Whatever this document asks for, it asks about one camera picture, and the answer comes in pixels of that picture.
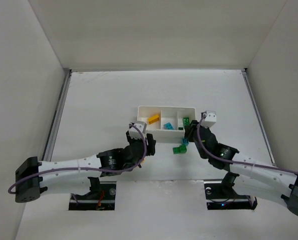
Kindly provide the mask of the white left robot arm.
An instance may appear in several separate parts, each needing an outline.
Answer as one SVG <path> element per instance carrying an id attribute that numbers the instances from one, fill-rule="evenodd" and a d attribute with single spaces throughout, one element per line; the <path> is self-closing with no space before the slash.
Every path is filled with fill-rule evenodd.
<path id="1" fill-rule="evenodd" d="M 100 191 L 101 177 L 115 177 L 139 167 L 145 157 L 155 155 L 153 135 L 132 138 L 126 133 L 128 145 L 80 159 L 39 161 L 26 159 L 15 171 L 15 183 L 8 192 L 17 203 L 28 203 L 50 194 L 85 195 Z"/>

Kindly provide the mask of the yellow long lego brick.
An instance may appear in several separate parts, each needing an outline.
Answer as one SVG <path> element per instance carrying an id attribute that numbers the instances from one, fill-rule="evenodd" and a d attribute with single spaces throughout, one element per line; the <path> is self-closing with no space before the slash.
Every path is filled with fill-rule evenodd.
<path id="1" fill-rule="evenodd" d="M 153 123 L 156 123 L 156 122 L 158 122 L 158 121 L 160 121 L 160 115 L 159 115 L 159 114 L 156 114 L 156 115 L 154 115 L 154 116 L 151 116 L 151 117 L 149 117 L 149 118 L 147 119 L 147 122 L 148 122 L 149 125 L 151 125 L 151 124 L 153 124 Z"/>

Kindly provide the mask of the green square lego brick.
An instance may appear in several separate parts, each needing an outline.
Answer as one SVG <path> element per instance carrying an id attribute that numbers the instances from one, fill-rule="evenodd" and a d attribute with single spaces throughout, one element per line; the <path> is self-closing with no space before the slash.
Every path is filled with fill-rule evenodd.
<path id="1" fill-rule="evenodd" d="M 187 146 L 181 144 L 180 146 L 174 147 L 172 150 L 174 155 L 185 154 L 187 153 Z"/>

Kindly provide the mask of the cyan rounded lego piece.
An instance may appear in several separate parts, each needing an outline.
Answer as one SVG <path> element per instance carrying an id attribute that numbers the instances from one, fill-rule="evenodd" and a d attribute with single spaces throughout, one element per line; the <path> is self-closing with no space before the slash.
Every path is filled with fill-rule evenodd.
<path id="1" fill-rule="evenodd" d="M 170 122 L 167 122 L 166 124 L 164 124 L 163 127 L 165 130 L 174 130 L 174 127 Z"/>

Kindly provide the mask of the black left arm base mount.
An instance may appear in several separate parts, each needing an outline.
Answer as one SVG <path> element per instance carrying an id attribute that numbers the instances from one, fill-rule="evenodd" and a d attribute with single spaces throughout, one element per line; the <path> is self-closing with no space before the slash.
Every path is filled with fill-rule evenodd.
<path id="1" fill-rule="evenodd" d="M 85 194 L 71 194 L 69 211 L 114 211 L 116 181 L 100 181 L 89 177 L 89 187 Z"/>

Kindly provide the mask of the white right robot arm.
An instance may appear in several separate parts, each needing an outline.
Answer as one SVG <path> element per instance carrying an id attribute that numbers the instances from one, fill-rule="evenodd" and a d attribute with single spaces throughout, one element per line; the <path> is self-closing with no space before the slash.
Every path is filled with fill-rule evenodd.
<path id="1" fill-rule="evenodd" d="M 238 195 L 277 203 L 298 216 L 298 171 L 261 164 L 238 149 L 221 144 L 204 119 L 185 126 L 185 138 L 196 145 L 202 159 L 226 171 L 221 184 Z"/>

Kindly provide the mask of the white three-compartment container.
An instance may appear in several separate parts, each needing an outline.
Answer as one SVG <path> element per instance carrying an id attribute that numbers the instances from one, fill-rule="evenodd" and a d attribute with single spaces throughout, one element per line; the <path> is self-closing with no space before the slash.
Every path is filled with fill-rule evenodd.
<path id="1" fill-rule="evenodd" d="M 147 119 L 156 114 L 160 115 L 160 121 L 148 124 Z M 139 106 L 137 120 L 147 124 L 146 133 L 153 134 L 159 143 L 180 143 L 184 138 L 185 130 L 183 118 L 189 117 L 190 121 L 196 119 L 196 111 L 193 107 L 174 106 Z M 163 125 L 171 123 L 174 130 L 165 130 Z"/>

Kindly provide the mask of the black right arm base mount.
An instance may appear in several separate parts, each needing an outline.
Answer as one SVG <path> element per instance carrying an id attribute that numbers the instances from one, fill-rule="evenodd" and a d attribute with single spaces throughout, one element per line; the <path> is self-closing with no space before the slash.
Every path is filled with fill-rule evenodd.
<path id="1" fill-rule="evenodd" d="M 228 172 L 222 180 L 204 182 L 208 210 L 255 210 L 256 197 L 237 194 L 233 187 L 238 174 Z"/>

